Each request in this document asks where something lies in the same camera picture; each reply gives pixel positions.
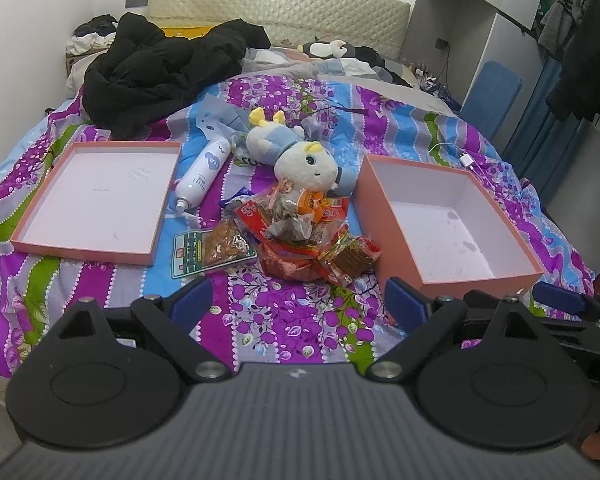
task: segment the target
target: headboard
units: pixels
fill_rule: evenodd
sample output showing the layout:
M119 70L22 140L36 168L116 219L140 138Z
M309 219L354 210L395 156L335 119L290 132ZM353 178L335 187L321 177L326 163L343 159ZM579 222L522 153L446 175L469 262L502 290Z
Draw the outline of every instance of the headboard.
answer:
M330 35L397 59L409 12L398 0L149 0L147 18L159 27L243 18L264 26L272 44L297 46Z

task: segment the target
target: blue chair back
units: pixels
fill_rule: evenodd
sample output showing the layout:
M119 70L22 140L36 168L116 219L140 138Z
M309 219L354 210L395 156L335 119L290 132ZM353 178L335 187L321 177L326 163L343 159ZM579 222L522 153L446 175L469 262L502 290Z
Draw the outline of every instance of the blue chair back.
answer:
M460 110L459 117L493 139L522 88L520 76L495 61L488 61Z

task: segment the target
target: white aerosol can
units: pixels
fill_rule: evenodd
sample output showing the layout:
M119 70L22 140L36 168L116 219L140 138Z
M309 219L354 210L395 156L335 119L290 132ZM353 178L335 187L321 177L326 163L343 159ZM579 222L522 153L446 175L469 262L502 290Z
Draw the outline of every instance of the white aerosol can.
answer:
M200 205L230 151L231 145L224 137L218 137L204 147L176 186L177 212Z

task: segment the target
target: blue heart logo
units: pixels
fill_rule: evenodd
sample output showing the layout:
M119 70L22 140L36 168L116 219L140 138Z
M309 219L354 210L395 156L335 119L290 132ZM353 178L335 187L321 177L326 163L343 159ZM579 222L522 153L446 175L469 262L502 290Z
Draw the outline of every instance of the blue heart logo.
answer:
M220 168L220 159L217 158L213 153L206 152L205 153L206 162L209 164L210 170L217 170Z

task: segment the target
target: blue curtain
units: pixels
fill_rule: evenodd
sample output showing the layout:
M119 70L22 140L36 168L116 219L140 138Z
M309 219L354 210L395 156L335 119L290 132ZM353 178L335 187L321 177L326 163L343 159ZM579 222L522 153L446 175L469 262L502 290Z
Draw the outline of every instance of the blue curtain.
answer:
M513 166L518 178L528 178L545 205L565 177L589 121L570 115L563 123L549 111L545 99L560 78L562 65L547 59L536 89L502 158Z

